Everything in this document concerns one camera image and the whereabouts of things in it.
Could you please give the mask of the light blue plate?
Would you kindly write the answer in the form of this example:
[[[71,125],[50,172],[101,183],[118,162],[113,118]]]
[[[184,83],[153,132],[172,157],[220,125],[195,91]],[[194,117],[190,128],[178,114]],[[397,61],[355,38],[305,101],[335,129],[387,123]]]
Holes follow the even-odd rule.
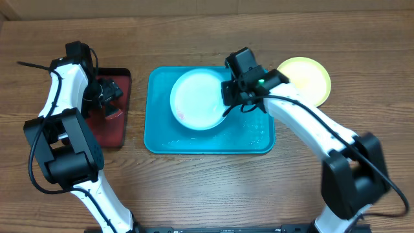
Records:
[[[192,69],[174,83],[170,93],[173,116],[184,127],[204,131],[218,126],[228,109],[222,97],[223,74],[212,69]]]

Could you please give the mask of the yellow-green plate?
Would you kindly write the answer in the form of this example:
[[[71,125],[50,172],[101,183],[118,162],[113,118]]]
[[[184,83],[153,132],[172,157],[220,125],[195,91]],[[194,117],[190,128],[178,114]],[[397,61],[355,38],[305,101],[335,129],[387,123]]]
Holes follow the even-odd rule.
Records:
[[[278,71],[296,86],[300,95],[319,107],[331,93],[331,77],[317,61],[306,57],[293,57],[282,62]]]

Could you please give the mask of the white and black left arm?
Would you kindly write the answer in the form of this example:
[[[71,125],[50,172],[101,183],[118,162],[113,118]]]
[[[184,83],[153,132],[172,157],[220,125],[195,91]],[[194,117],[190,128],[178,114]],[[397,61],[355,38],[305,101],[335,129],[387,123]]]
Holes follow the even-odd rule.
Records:
[[[124,145],[131,73],[101,68],[95,51],[80,41],[65,50],[46,67],[52,83],[44,108],[23,126],[30,181],[44,194],[75,195],[100,232],[143,232],[103,171],[103,148]]]

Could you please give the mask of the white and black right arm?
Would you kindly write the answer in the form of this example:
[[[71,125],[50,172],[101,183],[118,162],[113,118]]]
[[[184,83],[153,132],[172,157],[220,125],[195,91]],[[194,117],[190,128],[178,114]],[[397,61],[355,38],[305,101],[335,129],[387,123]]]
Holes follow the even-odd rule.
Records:
[[[288,126],[322,164],[321,194],[325,208],[313,232],[350,232],[362,214],[390,189],[380,141],[357,135],[304,97],[277,69],[265,70],[245,47],[225,59],[232,78],[221,84],[230,109],[252,106]]]

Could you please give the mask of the dark red water tray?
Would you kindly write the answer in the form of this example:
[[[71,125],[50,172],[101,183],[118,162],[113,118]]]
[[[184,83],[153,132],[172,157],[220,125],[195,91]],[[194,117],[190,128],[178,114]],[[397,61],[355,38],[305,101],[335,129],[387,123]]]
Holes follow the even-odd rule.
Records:
[[[104,107],[101,109],[84,109],[82,103],[82,115],[101,147],[120,148],[124,145],[125,140],[132,84],[131,73],[126,68],[99,68],[96,80],[99,78],[112,78],[121,88],[123,95],[113,104],[121,109],[124,114],[113,120],[106,120]]]

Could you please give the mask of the teal plastic serving tray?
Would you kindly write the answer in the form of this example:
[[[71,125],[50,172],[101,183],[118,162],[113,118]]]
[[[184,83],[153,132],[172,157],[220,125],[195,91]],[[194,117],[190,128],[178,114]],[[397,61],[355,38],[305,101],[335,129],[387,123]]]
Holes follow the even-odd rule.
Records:
[[[261,110],[242,113],[237,107],[214,128],[189,129],[173,116],[173,85],[196,66],[164,66],[151,72],[147,86],[144,128],[146,148],[159,154],[262,154],[275,144],[274,119]]]

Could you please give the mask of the brown cardboard back panel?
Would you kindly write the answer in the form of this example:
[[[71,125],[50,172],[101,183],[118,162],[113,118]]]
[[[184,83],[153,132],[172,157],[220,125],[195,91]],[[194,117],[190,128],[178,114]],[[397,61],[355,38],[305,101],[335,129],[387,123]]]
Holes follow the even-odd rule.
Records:
[[[412,9],[413,0],[1,0],[11,21]]]

